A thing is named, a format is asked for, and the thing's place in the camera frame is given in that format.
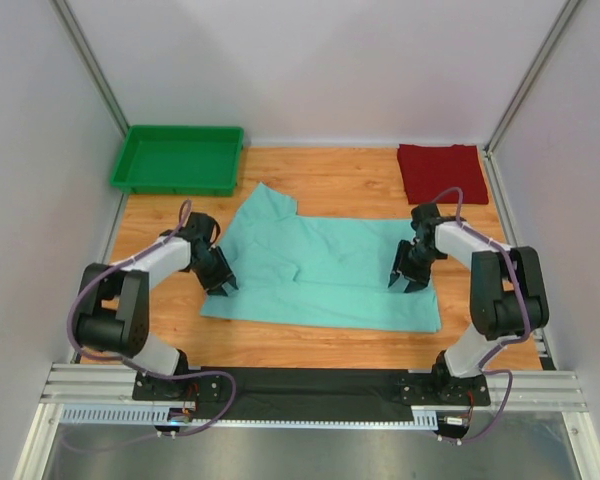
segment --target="green tray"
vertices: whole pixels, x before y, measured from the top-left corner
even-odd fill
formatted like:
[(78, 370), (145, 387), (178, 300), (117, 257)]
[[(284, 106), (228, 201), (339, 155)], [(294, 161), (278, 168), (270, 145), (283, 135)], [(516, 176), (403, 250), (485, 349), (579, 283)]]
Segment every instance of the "green tray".
[(111, 185), (126, 193), (230, 196), (243, 135), (240, 127), (135, 125)]

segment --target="red towel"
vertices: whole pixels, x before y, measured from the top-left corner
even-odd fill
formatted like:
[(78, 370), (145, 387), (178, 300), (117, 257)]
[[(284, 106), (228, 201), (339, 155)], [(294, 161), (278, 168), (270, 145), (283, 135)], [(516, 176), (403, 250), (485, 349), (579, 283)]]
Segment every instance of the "red towel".
[[(460, 187), (464, 203), (489, 203), (478, 149), (475, 146), (418, 147), (400, 145), (398, 163), (404, 191), (409, 203), (430, 202), (449, 187)], [(438, 203), (456, 203), (456, 194), (449, 194)]]

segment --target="teal shirt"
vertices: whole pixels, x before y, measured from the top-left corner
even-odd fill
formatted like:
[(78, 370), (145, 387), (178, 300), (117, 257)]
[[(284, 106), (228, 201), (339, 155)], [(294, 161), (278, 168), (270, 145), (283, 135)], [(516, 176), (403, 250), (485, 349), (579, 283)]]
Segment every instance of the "teal shirt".
[(219, 243), (239, 291), (232, 297), (208, 297), (201, 314), (437, 332), (440, 313), (432, 285), (410, 294), (387, 288), (398, 242), (413, 234), (409, 219), (299, 216), (293, 198), (260, 184)]

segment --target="wood grain surface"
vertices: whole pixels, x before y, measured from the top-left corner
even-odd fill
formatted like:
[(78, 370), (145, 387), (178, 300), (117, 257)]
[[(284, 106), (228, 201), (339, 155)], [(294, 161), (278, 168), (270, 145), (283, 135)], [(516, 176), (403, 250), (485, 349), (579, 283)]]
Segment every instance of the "wood grain surface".
[[(408, 218), (413, 208), (407, 203), (394, 148), (250, 148), (243, 152), (234, 196), (194, 197), (194, 209), (215, 217), (224, 231), (258, 182), (296, 198), (300, 215)], [(173, 228), (183, 199), (130, 196), (112, 260), (136, 253)], [(454, 206), (443, 205), (441, 211), (452, 214)], [(504, 241), (492, 201), (487, 206), (466, 205), (463, 216)], [(151, 292), (151, 331), (184, 350), (192, 365), (429, 368), (470, 321), (468, 271), (454, 259), (438, 261), (433, 281), (442, 317), (442, 330), (436, 334), (205, 318), (198, 313), (204, 294), (195, 276), (186, 273), (172, 275)], [(491, 366), (541, 368), (532, 341), (509, 347)]]

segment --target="white panel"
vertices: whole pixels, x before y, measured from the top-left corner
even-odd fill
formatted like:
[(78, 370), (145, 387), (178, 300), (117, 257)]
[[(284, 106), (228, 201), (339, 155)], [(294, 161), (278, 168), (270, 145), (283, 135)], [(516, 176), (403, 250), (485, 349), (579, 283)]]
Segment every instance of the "white panel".
[(0, 479), (68, 355), (65, 315), (120, 198), (120, 142), (48, 1), (0, 1)]
[(484, 142), (564, 0), (71, 0), (132, 124)]
[[(158, 240), (154, 242), (154, 245), (163, 242), (164, 239), (165, 237), (158, 237)], [(129, 261), (129, 258), (120, 260), (115, 264), (127, 262)], [(149, 272), (149, 290), (153, 290), (162, 283), (165, 278), (178, 270), (187, 268), (190, 263), (191, 244), (183, 238), (175, 237), (141, 260), (133, 262), (128, 267), (122, 268), (122, 270), (141, 270), (143, 272)]]
[(552, 353), (578, 372), (600, 435), (600, 0), (584, 2), (496, 159), (540, 254)]
[[(464, 222), (464, 225), (472, 228), (467, 222)], [(456, 222), (445, 222), (437, 226), (435, 233), (436, 249), (451, 255), (469, 270), (471, 270), (471, 259), (474, 252), (497, 252), (498, 250), (493, 246), (494, 244), (500, 245), (506, 251), (511, 250), (509, 245), (497, 242), (491, 237), (487, 238), (489, 243), (476, 238)]]
[(502, 341), (503, 339), (487, 340), (470, 323), (458, 341), (451, 345), (444, 354), (449, 373), (451, 376), (459, 378), (476, 377), (482, 374), (480, 362)]
[(150, 333), (140, 353), (133, 357), (133, 363), (140, 367), (143, 372), (173, 375), (178, 366), (179, 358), (180, 352), (175, 347), (164, 343), (153, 333)]

